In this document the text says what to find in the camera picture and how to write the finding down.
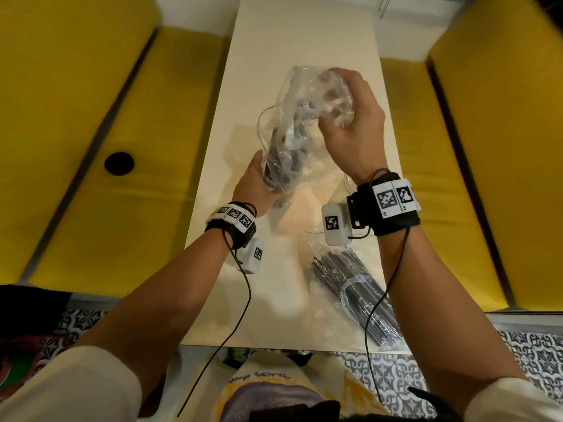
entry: black wrist strap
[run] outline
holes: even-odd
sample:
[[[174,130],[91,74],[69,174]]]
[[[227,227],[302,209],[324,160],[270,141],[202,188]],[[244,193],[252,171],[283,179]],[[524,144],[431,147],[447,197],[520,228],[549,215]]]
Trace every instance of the black wrist strap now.
[[[411,184],[397,173],[388,171],[358,186],[347,200],[353,228],[369,226],[381,236],[420,225],[420,206]]]
[[[252,204],[234,201],[215,210],[206,220],[206,231],[222,229],[233,240],[233,250],[246,247],[256,233],[256,208]]]

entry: white sleeve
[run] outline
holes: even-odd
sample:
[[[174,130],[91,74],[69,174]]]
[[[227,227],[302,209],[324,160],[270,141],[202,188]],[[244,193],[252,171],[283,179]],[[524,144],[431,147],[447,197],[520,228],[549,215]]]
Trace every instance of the white sleeve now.
[[[136,421],[142,396],[137,376],[111,353],[70,348],[0,405],[0,420]]]
[[[531,382],[497,380],[469,403],[466,422],[563,422],[563,408]]]

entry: yellow cushion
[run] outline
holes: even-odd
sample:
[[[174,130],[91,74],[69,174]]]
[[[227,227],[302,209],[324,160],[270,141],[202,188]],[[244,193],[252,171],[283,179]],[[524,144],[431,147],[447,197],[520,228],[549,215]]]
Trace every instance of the yellow cushion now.
[[[403,175],[422,207],[422,229],[484,311],[506,308],[425,64],[381,59],[381,66]]]
[[[535,0],[478,0],[431,57],[517,305],[562,311],[560,30]]]
[[[122,297],[184,248],[225,39],[162,28],[31,283]],[[113,176],[106,158],[135,168]]]
[[[0,284],[19,279],[159,21],[154,0],[0,0]]]

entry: hand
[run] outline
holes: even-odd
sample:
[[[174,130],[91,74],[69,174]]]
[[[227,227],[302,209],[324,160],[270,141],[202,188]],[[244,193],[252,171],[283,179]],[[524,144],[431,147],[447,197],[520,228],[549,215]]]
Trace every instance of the hand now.
[[[327,118],[319,119],[328,153],[356,185],[368,182],[372,175],[387,168],[384,150],[385,113],[377,103],[369,84],[357,71],[333,68],[348,84],[354,98],[354,120],[341,129]]]
[[[275,191],[268,191],[266,189],[262,178],[261,162],[262,150],[254,154],[243,177],[236,184],[235,192],[233,192],[233,201],[250,203],[256,207],[257,218],[265,215],[278,198],[291,196],[291,193],[285,192],[281,188]]]

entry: table surface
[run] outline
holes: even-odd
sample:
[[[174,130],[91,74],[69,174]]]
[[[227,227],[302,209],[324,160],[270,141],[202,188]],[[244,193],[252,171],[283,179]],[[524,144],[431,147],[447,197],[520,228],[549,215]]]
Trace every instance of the table surface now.
[[[384,109],[385,152],[400,173],[384,78],[373,29],[373,12],[317,0],[242,0],[186,245],[203,233],[205,219],[233,189],[252,155],[260,113],[273,105],[293,65],[340,66],[362,73]],[[252,302],[233,347],[363,351],[362,329],[338,306],[338,299],[313,278],[313,251],[321,248],[321,206],[345,198],[343,173],[322,151],[317,170],[299,185],[293,202],[257,220],[256,237],[266,244],[262,266],[249,275]],[[383,283],[376,238],[351,246]],[[248,299],[242,274],[229,256],[201,314],[182,344],[221,344]],[[370,351],[376,351],[372,344]]]

